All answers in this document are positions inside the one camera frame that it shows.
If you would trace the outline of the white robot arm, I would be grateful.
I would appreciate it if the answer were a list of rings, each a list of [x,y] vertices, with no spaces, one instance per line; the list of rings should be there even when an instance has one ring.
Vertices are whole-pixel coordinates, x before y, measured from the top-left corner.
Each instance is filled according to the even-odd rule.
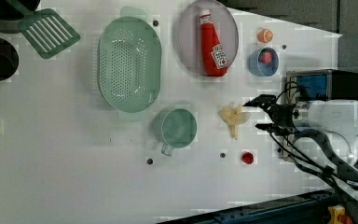
[[[358,203],[358,101],[313,100],[279,105],[276,96],[261,94],[245,105],[259,107],[268,114],[270,122],[256,128],[273,138],[284,138],[280,148],[298,169]]]

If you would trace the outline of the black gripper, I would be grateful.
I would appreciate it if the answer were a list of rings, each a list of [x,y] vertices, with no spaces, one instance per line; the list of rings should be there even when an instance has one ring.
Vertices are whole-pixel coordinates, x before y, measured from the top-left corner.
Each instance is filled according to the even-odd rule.
[[[274,105],[276,96],[271,94],[260,94],[253,100],[245,103],[244,106],[259,107],[268,110],[272,123],[257,123],[255,127],[266,132],[273,132],[277,135],[288,135],[296,130],[293,122],[294,105]]]

